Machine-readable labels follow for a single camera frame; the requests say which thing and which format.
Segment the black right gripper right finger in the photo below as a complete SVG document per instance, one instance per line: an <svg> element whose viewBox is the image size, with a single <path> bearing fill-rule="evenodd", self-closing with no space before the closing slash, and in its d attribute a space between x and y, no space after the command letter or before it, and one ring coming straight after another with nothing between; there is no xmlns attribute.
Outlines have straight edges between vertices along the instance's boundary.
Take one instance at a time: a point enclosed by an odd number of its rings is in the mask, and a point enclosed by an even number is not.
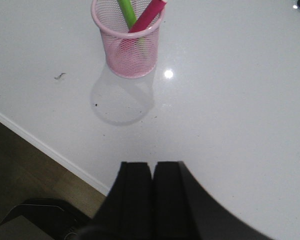
<svg viewBox="0 0 300 240"><path fill-rule="evenodd" d="M156 240L267 240L220 205L182 161L155 166L154 238Z"/></svg>

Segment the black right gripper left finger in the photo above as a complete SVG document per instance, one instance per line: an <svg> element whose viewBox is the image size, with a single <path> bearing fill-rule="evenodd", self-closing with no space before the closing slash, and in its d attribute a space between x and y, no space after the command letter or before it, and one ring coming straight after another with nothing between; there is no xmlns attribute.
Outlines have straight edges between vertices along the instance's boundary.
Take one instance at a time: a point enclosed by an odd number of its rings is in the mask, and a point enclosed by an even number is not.
<svg viewBox="0 0 300 240"><path fill-rule="evenodd" d="M152 175L146 162L122 162L114 184L77 240L150 240Z"/></svg>

